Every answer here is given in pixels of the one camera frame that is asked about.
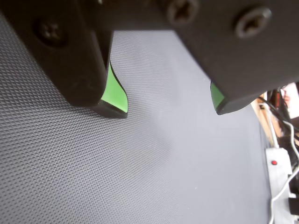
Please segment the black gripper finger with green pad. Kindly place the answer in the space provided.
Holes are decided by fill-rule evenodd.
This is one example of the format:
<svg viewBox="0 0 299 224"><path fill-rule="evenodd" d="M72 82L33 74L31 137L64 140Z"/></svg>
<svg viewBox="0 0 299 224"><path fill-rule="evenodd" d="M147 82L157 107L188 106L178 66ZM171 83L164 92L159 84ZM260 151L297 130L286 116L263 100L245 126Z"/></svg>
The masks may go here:
<svg viewBox="0 0 299 224"><path fill-rule="evenodd" d="M164 13L223 95L219 115L299 80L296 0L165 0Z"/></svg>
<svg viewBox="0 0 299 224"><path fill-rule="evenodd" d="M110 61L113 33L95 22L96 0L3 0L0 10L74 107L125 119L128 98Z"/></svg>

